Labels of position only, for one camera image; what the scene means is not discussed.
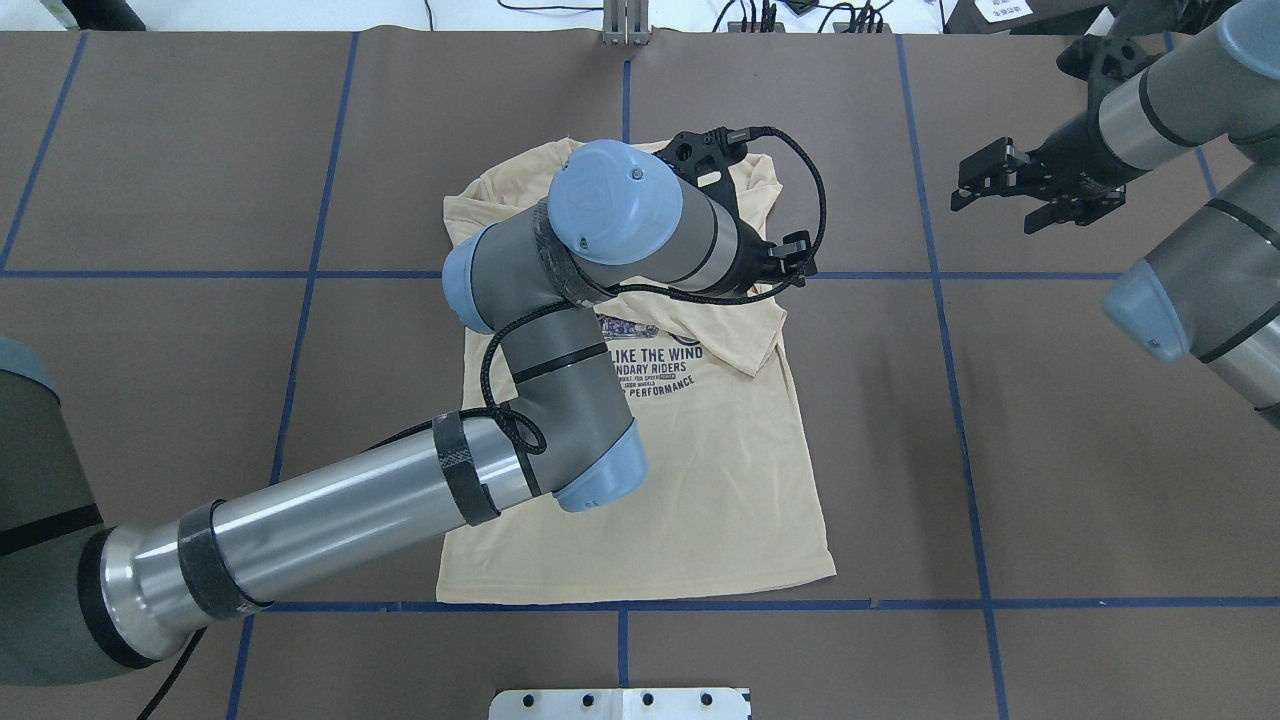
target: white label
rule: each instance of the white label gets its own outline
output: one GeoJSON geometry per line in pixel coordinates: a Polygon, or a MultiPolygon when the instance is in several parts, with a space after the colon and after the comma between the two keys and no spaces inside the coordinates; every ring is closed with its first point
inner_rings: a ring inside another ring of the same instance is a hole
{"type": "Polygon", "coordinates": [[[1027,0],[973,0],[988,23],[1002,23],[1032,14],[1027,0]]]}

